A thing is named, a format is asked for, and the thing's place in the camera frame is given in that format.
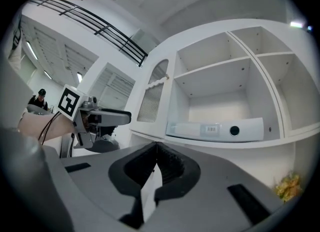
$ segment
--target black railing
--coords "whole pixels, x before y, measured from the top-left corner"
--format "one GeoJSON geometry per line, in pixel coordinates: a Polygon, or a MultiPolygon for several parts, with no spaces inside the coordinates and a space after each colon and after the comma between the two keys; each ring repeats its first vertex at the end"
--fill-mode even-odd
{"type": "Polygon", "coordinates": [[[75,5],[67,0],[29,0],[38,6],[44,6],[58,12],[60,16],[66,16],[85,26],[94,35],[107,40],[120,52],[133,60],[141,67],[148,54],[141,49],[130,37],[126,36],[115,26],[95,15],[94,13],[75,5]]]}

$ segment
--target black cap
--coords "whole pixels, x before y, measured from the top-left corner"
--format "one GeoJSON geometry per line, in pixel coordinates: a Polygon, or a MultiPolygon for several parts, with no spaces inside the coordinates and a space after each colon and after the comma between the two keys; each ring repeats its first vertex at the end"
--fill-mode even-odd
{"type": "Polygon", "coordinates": [[[40,91],[38,91],[38,94],[40,96],[46,96],[46,90],[45,89],[41,89],[40,91]]]}

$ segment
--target yellow object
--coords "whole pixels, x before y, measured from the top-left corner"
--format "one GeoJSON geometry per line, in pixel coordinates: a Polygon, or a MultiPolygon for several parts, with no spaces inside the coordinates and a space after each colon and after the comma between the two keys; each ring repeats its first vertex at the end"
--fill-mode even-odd
{"type": "Polygon", "coordinates": [[[295,173],[289,174],[282,179],[279,185],[275,186],[274,191],[284,202],[298,196],[302,193],[300,176],[295,173]]]}

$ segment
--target shelf compartment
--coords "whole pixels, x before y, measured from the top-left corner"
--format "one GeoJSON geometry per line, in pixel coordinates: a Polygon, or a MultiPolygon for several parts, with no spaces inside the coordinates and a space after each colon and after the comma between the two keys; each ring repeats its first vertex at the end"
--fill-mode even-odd
{"type": "Polygon", "coordinates": [[[263,118],[263,140],[280,138],[267,83],[249,57],[209,65],[175,77],[168,121],[220,123],[263,118]]]}
{"type": "Polygon", "coordinates": [[[279,94],[286,129],[293,131],[319,123],[319,91],[299,58],[287,52],[257,57],[279,94]]]}
{"type": "Polygon", "coordinates": [[[234,30],[232,33],[256,55],[291,52],[284,42],[261,26],[234,30]]]}
{"type": "Polygon", "coordinates": [[[244,49],[228,34],[220,33],[178,51],[187,71],[247,56],[244,49]]]}

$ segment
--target ceiling light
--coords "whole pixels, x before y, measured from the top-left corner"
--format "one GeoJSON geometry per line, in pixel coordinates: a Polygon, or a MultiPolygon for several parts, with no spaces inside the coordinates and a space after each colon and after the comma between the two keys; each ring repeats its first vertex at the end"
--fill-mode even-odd
{"type": "Polygon", "coordinates": [[[304,25],[302,23],[300,23],[300,22],[291,21],[290,26],[291,27],[296,27],[296,28],[302,28],[304,25]]]}
{"type": "Polygon", "coordinates": [[[48,78],[50,78],[50,79],[52,80],[52,77],[47,73],[47,71],[44,71],[44,73],[46,74],[46,76],[47,76],[48,78]]]}
{"type": "Polygon", "coordinates": [[[81,73],[76,73],[76,75],[78,76],[78,80],[79,80],[79,83],[82,81],[82,74],[81,73]]]}
{"type": "Polygon", "coordinates": [[[36,56],[34,49],[32,49],[31,44],[27,41],[26,44],[28,45],[30,51],[32,52],[33,56],[35,57],[36,60],[38,60],[38,57],[36,56]]]}

